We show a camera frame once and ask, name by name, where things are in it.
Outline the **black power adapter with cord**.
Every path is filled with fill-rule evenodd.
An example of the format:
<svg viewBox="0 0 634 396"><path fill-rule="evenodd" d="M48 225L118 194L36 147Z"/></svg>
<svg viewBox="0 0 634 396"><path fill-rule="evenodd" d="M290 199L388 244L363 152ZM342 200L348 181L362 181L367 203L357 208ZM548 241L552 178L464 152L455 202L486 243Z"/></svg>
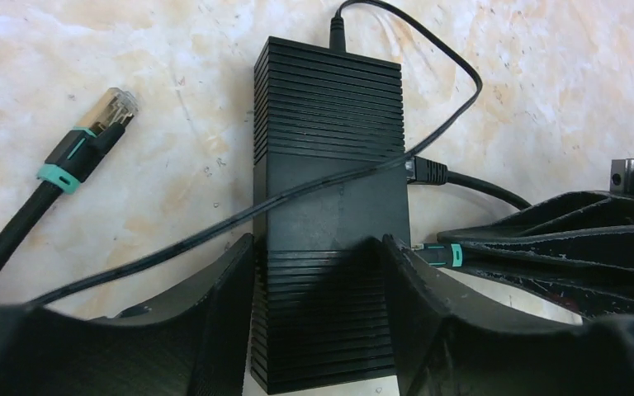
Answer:
<svg viewBox="0 0 634 396"><path fill-rule="evenodd" d="M452 60L458 67L460 67L475 84L475 92L467 99L452 115L447 118L441 126L437 127L431 132L425 139L421 140L409 151L401 154L398 157L388 159L382 163L375 163L366 167L360 167L346 172L340 172L321 177L313 181L303 183L299 186L292 187L291 189L282 191L264 202L254 205L246 210L242 210L233 216L220 221L217 224L210 226L207 229L195 233L181 241L178 241L172 245L164 247L157 252L153 252L145 257L141 257L135 261L128 262L125 265L118 266L116 268L103 271L101 273L85 277L81 280L63 285L58 289L52 290L48 293L40 295L28 302L30 305L44 306L51 304L60 299L75 295L82 291L104 285L108 282L117 281L127 276L132 276L142 271L146 271L150 268L163 264L177 256L182 255L185 252L197 248L202 244L226 233L235 227L246 223L247 221L261 215L279 205L285 204L291 200L306 196L310 193L322 190L334 185L352 182L364 177L369 177L380 172L388 171L393 168L403 165L406 161L415 157L434 141L439 139L448 130L453 123L464 114L476 101L483 89L483 82L479 73L457 52L446 45L442 40L429 31L419 21L416 21L412 16L402 11L398 7L395 7L384 1L366 1L366 5L373 7L379 7L386 10L391 14L397 16L399 19L405 21L410 27L414 28L419 34L427 39L432 45L436 46L438 50L441 50L450 60Z"/></svg>

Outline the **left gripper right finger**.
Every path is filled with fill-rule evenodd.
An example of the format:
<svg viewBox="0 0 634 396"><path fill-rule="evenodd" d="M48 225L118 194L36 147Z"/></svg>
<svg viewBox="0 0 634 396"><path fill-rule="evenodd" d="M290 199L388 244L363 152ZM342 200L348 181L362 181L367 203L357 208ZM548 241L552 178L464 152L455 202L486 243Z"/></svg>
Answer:
<svg viewBox="0 0 634 396"><path fill-rule="evenodd" d="M581 325L501 304L391 235L380 257L403 395L634 395L634 315Z"/></svg>

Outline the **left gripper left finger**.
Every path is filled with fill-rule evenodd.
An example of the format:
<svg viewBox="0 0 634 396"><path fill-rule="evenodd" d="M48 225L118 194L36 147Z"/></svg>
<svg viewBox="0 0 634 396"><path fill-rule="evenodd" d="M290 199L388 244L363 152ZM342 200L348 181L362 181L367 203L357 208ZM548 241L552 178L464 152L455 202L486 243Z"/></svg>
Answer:
<svg viewBox="0 0 634 396"><path fill-rule="evenodd" d="M113 318L0 305L0 395L239 395L253 237Z"/></svg>

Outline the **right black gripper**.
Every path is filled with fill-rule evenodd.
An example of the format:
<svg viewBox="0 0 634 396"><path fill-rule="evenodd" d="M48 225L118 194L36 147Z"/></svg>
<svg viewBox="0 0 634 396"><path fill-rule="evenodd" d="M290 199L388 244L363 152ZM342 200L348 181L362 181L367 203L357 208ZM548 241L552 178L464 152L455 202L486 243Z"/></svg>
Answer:
<svg viewBox="0 0 634 396"><path fill-rule="evenodd" d="M612 160L608 191L569 192L493 223L443 231L474 252L575 267L634 271L634 158ZM471 262L467 273L516 286L579 314L634 314L634 291L538 269Z"/></svg>

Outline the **black network switch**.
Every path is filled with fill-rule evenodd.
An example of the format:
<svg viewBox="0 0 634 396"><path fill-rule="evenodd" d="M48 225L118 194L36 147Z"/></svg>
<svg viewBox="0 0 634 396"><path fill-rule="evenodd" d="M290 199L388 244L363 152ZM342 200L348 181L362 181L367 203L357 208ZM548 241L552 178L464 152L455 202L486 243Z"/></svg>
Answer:
<svg viewBox="0 0 634 396"><path fill-rule="evenodd" d="M267 39L254 66L256 203L404 150L398 64ZM254 219L251 374L267 393L393 374L378 255L386 234L410 239L403 168Z"/></svg>

